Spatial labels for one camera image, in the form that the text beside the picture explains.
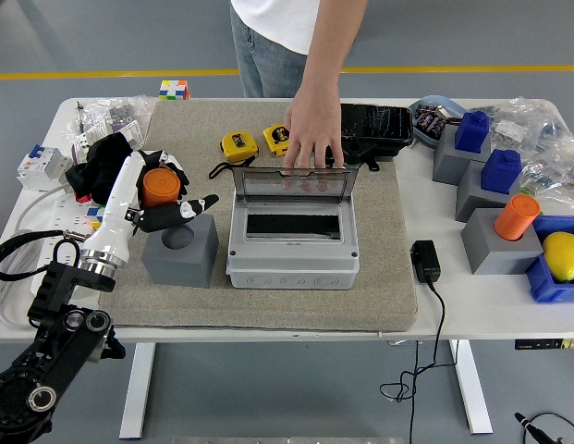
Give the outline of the person's left hand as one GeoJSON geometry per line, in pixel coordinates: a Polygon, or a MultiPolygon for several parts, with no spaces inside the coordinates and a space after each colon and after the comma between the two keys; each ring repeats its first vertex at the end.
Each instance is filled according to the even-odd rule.
{"type": "Polygon", "coordinates": [[[285,168],[324,169],[327,149],[332,153],[333,167],[344,167],[337,86],[302,85],[287,110],[285,125],[289,131],[285,168]]]}

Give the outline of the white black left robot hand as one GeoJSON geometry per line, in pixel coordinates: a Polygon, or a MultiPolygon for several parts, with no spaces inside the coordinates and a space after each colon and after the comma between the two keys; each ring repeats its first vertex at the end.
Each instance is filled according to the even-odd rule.
{"type": "Polygon", "coordinates": [[[128,242],[135,230],[151,233],[190,222],[219,201],[215,194],[201,199],[175,199],[152,208],[140,207],[140,184],[149,167],[163,162],[182,171],[174,156],[164,152],[133,152],[120,168],[107,200],[102,225],[84,241],[79,254],[79,267],[111,277],[129,260],[128,242]]]}

